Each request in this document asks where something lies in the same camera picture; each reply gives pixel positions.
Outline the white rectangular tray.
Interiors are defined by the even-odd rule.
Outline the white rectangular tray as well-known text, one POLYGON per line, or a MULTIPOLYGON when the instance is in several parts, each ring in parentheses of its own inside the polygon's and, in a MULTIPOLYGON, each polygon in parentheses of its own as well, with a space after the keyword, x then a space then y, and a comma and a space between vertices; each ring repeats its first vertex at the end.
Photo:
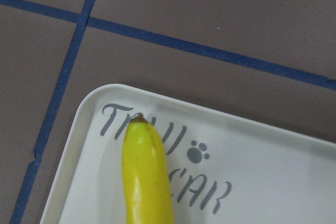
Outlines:
POLYGON ((335 223, 335 145, 122 84, 81 102, 42 223, 124 223, 121 146, 163 138, 176 223, 335 223))

